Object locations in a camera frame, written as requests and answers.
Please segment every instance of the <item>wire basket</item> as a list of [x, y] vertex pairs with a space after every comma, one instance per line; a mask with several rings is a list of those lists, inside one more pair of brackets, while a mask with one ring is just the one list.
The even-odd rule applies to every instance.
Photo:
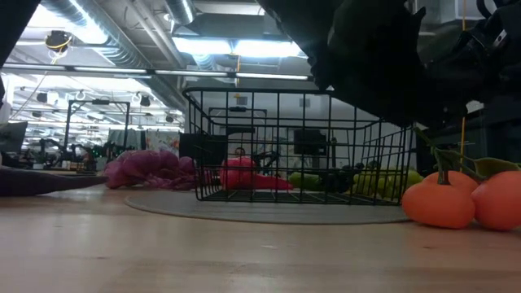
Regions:
[[194, 159], [197, 199], [400, 204], [412, 127], [385, 122], [332, 94], [185, 90], [188, 112], [180, 156]]

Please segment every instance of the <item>wooden table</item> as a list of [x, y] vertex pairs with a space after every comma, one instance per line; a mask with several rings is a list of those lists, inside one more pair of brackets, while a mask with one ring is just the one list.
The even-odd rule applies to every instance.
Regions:
[[122, 203], [137, 192], [0, 199], [0, 291], [521, 291], [521, 232], [204, 221]]

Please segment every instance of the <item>green leaf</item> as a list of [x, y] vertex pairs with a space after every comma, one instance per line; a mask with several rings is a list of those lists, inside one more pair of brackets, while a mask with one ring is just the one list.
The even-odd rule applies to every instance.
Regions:
[[475, 171], [485, 177], [491, 177], [505, 171], [519, 171], [521, 168], [516, 164], [505, 160], [494, 158], [482, 158], [474, 160]]

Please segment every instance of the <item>gray mat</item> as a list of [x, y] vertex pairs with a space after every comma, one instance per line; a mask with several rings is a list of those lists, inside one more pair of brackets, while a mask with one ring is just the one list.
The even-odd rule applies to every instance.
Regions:
[[270, 224], [349, 225], [408, 221], [400, 207], [200, 202], [192, 192], [130, 195], [132, 208], [172, 216]]

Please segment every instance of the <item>stem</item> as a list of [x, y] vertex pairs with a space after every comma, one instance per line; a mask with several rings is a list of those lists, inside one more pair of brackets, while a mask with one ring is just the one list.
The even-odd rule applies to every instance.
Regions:
[[463, 159], [471, 160], [471, 161], [474, 162], [473, 159], [467, 158], [464, 155], [461, 155], [460, 153], [458, 153], [456, 151], [442, 151], [442, 150], [438, 150], [438, 152], [439, 152], [439, 154], [438, 154], [439, 156], [444, 157], [446, 160], [449, 160], [450, 162], [456, 164], [459, 168], [462, 168], [463, 170], [465, 170], [465, 172], [467, 172], [467, 174], [472, 179], [476, 180], [477, 182], [485, 181], [486, 177], [481, 176], [478, 173], [474, 172], [474, 170], [472, 170], [471, 168], [468, 168], [466, 165], [462, 164], [462, 162], [460, 162], [459, 160], [451, 159], [450, 156], [453, 157], [454, 155], [458, 155], [458, 156], [462, 157]]
[[422, 130], [418, 127], [414, 127], [413, 131], [418, 135], [425, 143], [431, 147], [431, 153], [436, 158], [436, 163], [438, 164], [438, 183], [439, 184], [448, 184], [449, 183], [449, 172], [447, 168], [447, 163], [456, 164], [459, 168], [462, 168], [465, 170], [468, 175], [476, 180], [477, 182], [482, 182], [486, 178], [483, 176], [480, 176], [478, 173], [474, 172], [471, 168], [468, 168], [466, 165], [464, 165], [462, 162], [460, 162], [460, 158], [463, 158], [465, 160], [469, 160], [471, 162], [474, 162], [472, 158], [469, 158], [463, 154], [460, 154], [456, 151], [446, 151], [446, 150], [440, 150], [437, 148], [434, 143], [423, 133]]
[[434, 157], [436, 158], [436, 163], [438, 164], [438, 184], [440, 185], [450, 185], [449, 182], [449, 171], [447, 170], [446, 158], [442, 159], [440, 155], [440, 150], [434, 150]]

